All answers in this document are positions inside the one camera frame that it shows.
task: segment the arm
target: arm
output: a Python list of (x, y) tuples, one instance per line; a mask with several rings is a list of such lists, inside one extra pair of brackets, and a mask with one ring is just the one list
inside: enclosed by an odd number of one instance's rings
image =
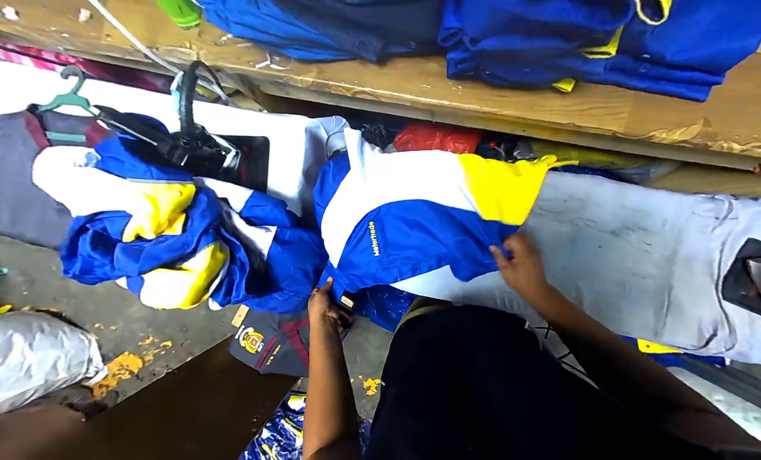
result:
[(761, 448), (738, 424), (662, 366), (577, 308), (545, 279), (545, 267), (527, 236), (515, 233), (491, 253), (502, 276), (562, 338), (600, 390), (672, 434), (707, 447)]
[(304, 413), (304, 460), (360, 458), (357, 410), (344, 349), (341, 313), (332, 305), (332, 278), (309, 298), (309, 386)]

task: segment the teal hanger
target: teal hanger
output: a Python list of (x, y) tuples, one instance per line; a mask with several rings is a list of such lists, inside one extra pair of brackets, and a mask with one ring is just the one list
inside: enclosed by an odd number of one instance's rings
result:
[(82, 107), (84, 110), (87, 110), (88, 112), (90, 112), (89, 109), (91, 108), (91, 102), (88, 99), (85, 99), (82, 96), (79, 96), (79, 94), (77, 94), (79, 89), (82, 88), (83, 83), (85, 83), (85, 75), (82, 73), (82, 70), (77, 66), (65, 66), (60, 72), (60, 77), (65, 79), (68, 79), (68, 77), (70, 77), (71, 75), (76, 75), (78, 77), (74, 87), (70, 91), (66, 92), (65, 94), (60, 94), (56, 96), (54, 100), (49, 102), (48, 104), (38, 107), (37, 108), (38, 112), (44, 112), (46, 110), (54, 110), (62, 106)]
[[(77, 81), (74, 84), (74, 87), (65, 94), (56, 96), (48, 104), (37, 107), (38, 112), (54, 110), (62, 106), (77, 106), (82, 107), (83, 110), (87, 110), (89, 113), (91, 113), (91, 102), (88, 99), (83, 98), (77, 94), (79, 89), (82, 88), (83, 83), (85, 83), (85, 74), (83, 74), (82, 70), (77, 66), (65, 66), (60, 72), (60, 77), (65, 79), (68, 79), (68, 77), (71, 75), (77, 76)], [(45, 137), (51, 141), (68, 141), (80, 143), (85, 142), (85, 136), (83, 134), (68, 134), (66, 132), (46, 131)]]

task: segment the person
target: person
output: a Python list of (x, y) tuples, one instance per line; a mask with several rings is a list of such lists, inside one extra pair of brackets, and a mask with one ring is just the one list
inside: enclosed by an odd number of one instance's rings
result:
[[(548, 284), (523, 233), (491, 253), (590, 382), (520, 316), (418, 299), (396, 330), (366, 458), (761, 458), (761, 442)], [(359, 458), (332, 279), (309, 300), (305, 459)]]

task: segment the white cable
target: white cable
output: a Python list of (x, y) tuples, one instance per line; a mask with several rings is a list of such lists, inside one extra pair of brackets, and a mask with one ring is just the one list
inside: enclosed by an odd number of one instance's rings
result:
[[(167, 70), (170, 70), (174, 74), (178, 74), (181, 72), (178, 68), (170, 64), (168, 61), (156, 56), (148, 47), (141, 44), (139, 40), (137, 40), (136, 37), (133, 36), (133, 34), (130, 33), (129, 30), (125, 28), (125, 26), (122, 26), (122, 23), (117, 20), (114, 15), (110, 14), (110, 11), (108, 11), (107, 8), (105, 8), (104, 5), (99, 3), (99, 0), (88, 0), (88, 2), (93, 5), (94, 8), (97, 8), (97, 11), (101, 13), (102, 16), (105, 16), (105, 19), (108, 20), (110, 24), (112, 24), (114, 27), (116, 27), (122, 35), (124, 35), (128, 40), (130, 40), (130, 43), (133, 43), (133, 46), (137, 47), (139, 51), (145, 53), (146, 56), (148, 56), (150, 59), (152, 59), (155, 63), (159, 64), (160, 66), (166, 68)], [(227, 97), (227, 95), (224, 93), (224, 91), (219, 88), (215, 83), (206, 83), (204, 81), (199, 80), (198, 84), (205, 87), (206, 89), (210, 89), (211, 91), (218, 94), (222, 100), (229, 102), (230, 99)]]

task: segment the green bottle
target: green bottle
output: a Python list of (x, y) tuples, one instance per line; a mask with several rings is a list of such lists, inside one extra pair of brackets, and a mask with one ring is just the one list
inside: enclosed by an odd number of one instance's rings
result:
[(191, 0), (156, 0), (173, 19), (183, 29), (198, 26), (201, 23), (201, 6)]

